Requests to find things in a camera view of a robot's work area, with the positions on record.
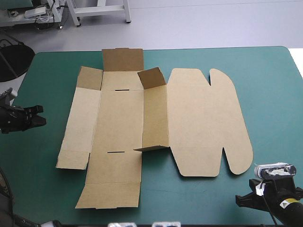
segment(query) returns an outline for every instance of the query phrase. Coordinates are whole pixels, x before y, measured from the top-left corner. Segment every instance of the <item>teal table surface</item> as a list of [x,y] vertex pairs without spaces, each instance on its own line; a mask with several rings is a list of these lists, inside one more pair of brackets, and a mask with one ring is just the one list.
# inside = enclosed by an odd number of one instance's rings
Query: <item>teal table surface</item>
[[14,104],[42,105],[47,125],[0,135],[0,166],[14,193],[15,213],[64,224],[272,224],[268,213],[235,203],[236,194],[250,192],[255,164],[294,164],[296,186],[303,186],[303,80],[286,48],[149,50],[144,51],[145,69],[159,66],[166,81],[173,68],[198,68],[208,79],[209,70],[217,68],[233,80],[253,163],[244,174],[233,175],[223,157],[217,177],[182,177],[169,149],[146,152],[138,208],[76,210],[86,171],[55,165],[81,65],[102,69],[102,52],[39,53],[19,90]]

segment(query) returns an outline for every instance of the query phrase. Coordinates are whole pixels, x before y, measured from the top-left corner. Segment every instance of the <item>metal stand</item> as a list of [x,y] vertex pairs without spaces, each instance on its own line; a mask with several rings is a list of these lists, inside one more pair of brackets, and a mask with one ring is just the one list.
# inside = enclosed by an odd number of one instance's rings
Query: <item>metal stand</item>
[[131,22],[128,0],[123,0],[123,5],[106,6],[106,0],[98,0],[97,6],[77,8],[72,0],[66,0],[71,17],[76,26],[80,26],[79,17],[100,16],[114,13],[125,13],[126,22]]

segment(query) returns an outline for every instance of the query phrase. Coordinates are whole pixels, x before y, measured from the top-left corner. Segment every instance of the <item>yellow label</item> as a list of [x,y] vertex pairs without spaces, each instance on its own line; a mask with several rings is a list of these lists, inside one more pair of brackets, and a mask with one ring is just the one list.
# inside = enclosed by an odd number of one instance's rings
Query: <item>yellow label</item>
[[291,204],[291,203],[293,203],[293,202],[299,202],[299,201],[296,200],[296,199],[293,199],[293,198],[291,198],[291,199],[286,199],[286,200],[284,200],[284,201],[282,201],[282,202],[280,203],[280,207],[282,207],[283,209],[285,209],[289,204]]
[[300,201],[298,201],[296,199],[286,199],[286,201],[289,202],[289,203],[300,202]]

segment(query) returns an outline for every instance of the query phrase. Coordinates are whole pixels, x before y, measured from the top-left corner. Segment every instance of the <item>flattened cardboard box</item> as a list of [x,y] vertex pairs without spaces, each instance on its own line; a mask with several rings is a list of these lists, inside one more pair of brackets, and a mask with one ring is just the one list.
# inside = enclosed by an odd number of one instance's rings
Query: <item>flattened cardboard box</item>
[[65,144],[79,139],[69,131],[83,127],[77,122],[83,111],[77,104],[89,99],[76,88],[71,120],[58,156],[58,168],[84,169],[91,153],[76,208],[137,207],[142,155],[138,151],[170,147],[183,176],[217,176],[223,148],[233,173],[241,174],[249,168],[252,148],[235,88],[227,75],[211,70],[210,86],[200,70],[174,69],[166,85],[159,68],[142,71],[141,49],[102,52],[103,77],[101,71],[94,77],[95,69],[82,68],[77,83],[81,87],[87,76],[96,79],[93,85],[102,82],[95,98],[98,101],[93,101],[87,130],[90,137],[81,138],[87,145],[85,149],[75,146],[78,153],[65,149]]

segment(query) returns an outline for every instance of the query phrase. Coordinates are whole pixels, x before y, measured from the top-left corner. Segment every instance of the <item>gray floor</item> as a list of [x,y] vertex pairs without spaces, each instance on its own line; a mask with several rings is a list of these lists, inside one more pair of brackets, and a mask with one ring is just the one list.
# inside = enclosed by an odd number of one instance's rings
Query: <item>gray floor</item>
[[[78,7],[84,2],[76,0]],[[117,4],[119,0],[108,0]],[[129,0],[132,22],[124,15],[85,17],[63,30],[16,27],[11,35],[35,52],[95,51],[102,48],[208,48],[282,45],[303,47],[303,0]]]

